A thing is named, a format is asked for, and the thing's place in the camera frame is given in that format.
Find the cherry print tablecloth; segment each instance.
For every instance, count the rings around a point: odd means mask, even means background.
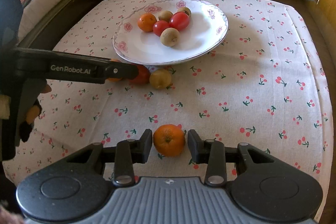
[[[55,50],[117,58],[112,46],[116,26],[152,1],[102,1]],[[332,109],[304,20],[292,7],[269,0],[206,1],[225,12],[228,34],[208,54],[167,67],[173,79],[167,88],[127,81],[95,85],[49,80],[52,93],[39,97],[43,112],[29,141],[17,148],[14,160],[4,163],[7,175],[18,183],[89,143],[113,146],[138,139],[146,128],[155,131],[172,123],[226,146],[255,145],[316,178],[325,202],[333,152]],[[154,14],[158,10],[149,9]],[[203,177],[206,165],[195,164],[187,147],[175,158],[152,147],[148,163],[136,164],[134,170],[137,176]],[[108,165],[106,179],[112,178],[112,171]],[[236,177],[233,165],[228,173],[228,179]]]

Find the plate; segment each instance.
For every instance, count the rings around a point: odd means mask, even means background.
[[[180,31],[180,41],[174,47],[161,44],[153,32],[143,32],[137,21],[142,14],[152,13],[158,19],[160,11],[173,14],[180,7],[191,10],[189,26]],[[224,12],[204,0],[158,0],[134,10],[117,26],[113,47],[123,59],[142,65],[163,66],[183,63],[215,48],[225,38],[228,21]]]

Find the wooden floor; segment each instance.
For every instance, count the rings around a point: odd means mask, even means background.
[[[302,0],[274,0],[294,7],[298,13],[303,17],[306,26],[310,32],[310,35],[315,43],[316,50],[319,54],[323,69],[325,71],[325,76],[328,82],[328,88],[330,93],[330,99],[333,109],[336,109],[336,70],[334,63],[329,54],[329,50],[325,43],[325,40],[316,25],[313,17],[309,13]],[[336,119],[334,118],[334,135]],[[329,192],[327,197],[327,203],[325,205],[320,222],[322,224],[336,223],[336,143],[334,140],[334,156],[333,156],[333,166],[331,170]]]

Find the logo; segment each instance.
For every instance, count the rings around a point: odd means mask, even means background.
[[[64,67],[56,67],[56,65],[51,65],[50,67],[51,70],[56,70],[56,71],[64,71],[64,72],[74,72],[74,73],[82,73],[82,74],[90,74],[91,70],[90,69],[77,69],[75,67],[69,68],[67,66]]]

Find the orange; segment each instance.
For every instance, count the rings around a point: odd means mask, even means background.
[[[173,124],[164,124],[155,130],[153,143],[160,154],[175,157],[183,151],[185,145],[184,133]]]
[[[111,59],[111,61],[114,61],[114,62],[121,62],[120,60],[118,59]],[[110,82],[118,82],[120,81],[122,78],[107,78],[107,80],[109,80]]]
[[[146,13],[139,18],[138,27],[144,32],[152,32],[156,21],[156,17],[153,14]]]

